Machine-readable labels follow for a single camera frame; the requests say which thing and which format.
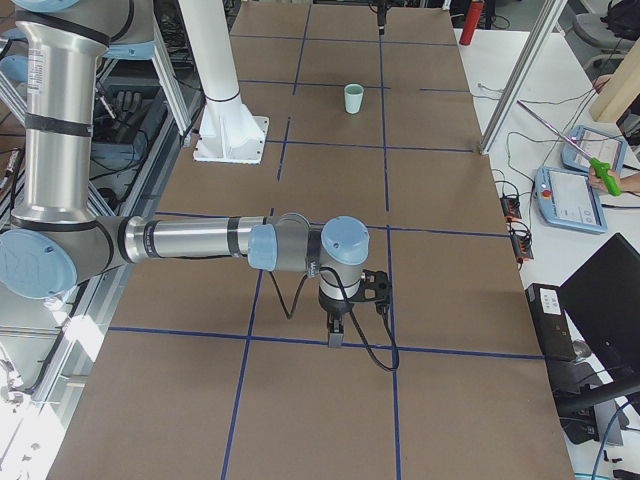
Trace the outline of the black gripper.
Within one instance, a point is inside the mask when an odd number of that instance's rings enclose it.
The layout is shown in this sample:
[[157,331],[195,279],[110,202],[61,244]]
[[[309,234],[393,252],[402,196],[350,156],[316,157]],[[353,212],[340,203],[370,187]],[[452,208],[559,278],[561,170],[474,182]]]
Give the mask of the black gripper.
[[344,299],[333,299],[322,290],[319,291],[318,300],[327,315],[327,346],[341,348],[344,340],[343,317],[353,312],[354,304]]

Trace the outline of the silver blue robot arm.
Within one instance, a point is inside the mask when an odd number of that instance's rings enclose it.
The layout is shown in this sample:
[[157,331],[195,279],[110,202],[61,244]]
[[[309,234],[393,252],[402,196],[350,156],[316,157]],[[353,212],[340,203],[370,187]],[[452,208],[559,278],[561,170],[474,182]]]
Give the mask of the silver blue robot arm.
[[328,343],[368,298],[369,233],[356,218],[321,226],[304,216],[233,216],[177,221],[119,216],[91,182],[100,60],[150,60],[181,134],[187,108],[149,1],[19,1],[15,21],[28,43],[23,198],[1,236],[1,280],[46,299],[146,259],[243,258],[257,270],[319,281]]

